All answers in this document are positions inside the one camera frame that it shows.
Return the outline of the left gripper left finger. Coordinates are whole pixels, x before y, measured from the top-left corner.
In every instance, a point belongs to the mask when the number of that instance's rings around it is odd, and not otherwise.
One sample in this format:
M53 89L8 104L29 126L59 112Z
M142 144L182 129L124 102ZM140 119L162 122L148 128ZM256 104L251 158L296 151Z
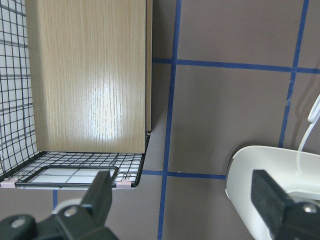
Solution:
M109 171L99 171L80 202L99 224L106 223L112 205L112 180Z

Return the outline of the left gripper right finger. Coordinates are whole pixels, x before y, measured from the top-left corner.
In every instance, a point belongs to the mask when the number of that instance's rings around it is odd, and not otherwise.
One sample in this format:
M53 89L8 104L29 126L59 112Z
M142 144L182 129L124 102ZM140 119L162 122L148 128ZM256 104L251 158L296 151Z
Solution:
M251 202L266 225L281 225L295 201L262 169L252 172Z

